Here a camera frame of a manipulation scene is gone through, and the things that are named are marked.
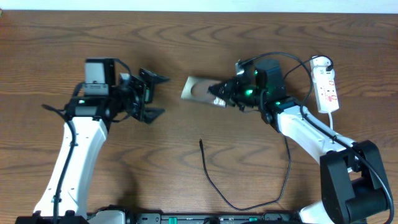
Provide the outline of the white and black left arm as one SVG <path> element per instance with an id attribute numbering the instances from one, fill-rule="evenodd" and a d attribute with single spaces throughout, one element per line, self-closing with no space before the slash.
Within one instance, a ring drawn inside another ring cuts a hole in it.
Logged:
<path id="1" fill-rule="evenodd" d="M 117 115 L 151 124 L 163 112 L 150 108 L 155 86 L 168 81 L 144 68 L 116 74 L 118 58 L 88 58 L 85 80 L 75 87 L 62 109 L 44 105 L 64 121 L 62 146 L 52 176 L 32 215 L 17 217 L 16 223 L 135 223 L 127 208 L 109 205 L 88 213 L 87 199 L 100 150 Z"/>

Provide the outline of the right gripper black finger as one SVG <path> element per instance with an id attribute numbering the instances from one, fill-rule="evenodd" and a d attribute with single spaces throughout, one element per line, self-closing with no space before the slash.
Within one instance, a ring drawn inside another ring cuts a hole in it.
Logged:
<path id="1" fill-rule="evenodd" d="M 227 106 L 232 106 L 232 107 L 237 106 L 238 108 L 241 107 L 240 102 L 237 99 L 233 98 L 233 97 L 232 98 L 225 97 L 225 98 L 223 98 L 223 101 L 225 101 Z"/>
<path id="2" fill-rule="evenodd" d="M 208 92 L 218 98 L 231 98 L 236 93 L 238 81 L 230 79 L 208 87 Z"/>

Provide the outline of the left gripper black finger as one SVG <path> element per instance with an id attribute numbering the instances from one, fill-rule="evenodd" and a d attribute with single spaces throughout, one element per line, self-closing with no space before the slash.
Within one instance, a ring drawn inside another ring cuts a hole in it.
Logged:
<path id="1" fill-rule="evenodd" d="M 143 122 L 151 124 L 164 112 L 163 108 L 146 108 L 143 115 Z"/>
<path id="2" fill-rule="evenodd" d="M 160 84 L 164 82 L 168 82 L 170 78 L 164 77 L 162 75 L 158 75 L 154 72 L 146 70 L 144 68 L 139 69 L 139 76 L 147 83 Z"/>

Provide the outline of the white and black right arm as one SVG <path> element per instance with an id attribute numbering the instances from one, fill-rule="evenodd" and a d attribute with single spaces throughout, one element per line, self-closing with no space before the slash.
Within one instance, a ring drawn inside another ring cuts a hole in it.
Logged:
<path id="1" fill-rule="evenodd" d="M 238 62 L 237 74 L 208 91 L 227 105 L 257 108 L 262 120 L 291 138 L 320 166 L 321 200 L 295 212 L 291 223 L 363 223 L 394 202 L 377 146 L 346 138 L 286 94 L 278 60 Z"/>

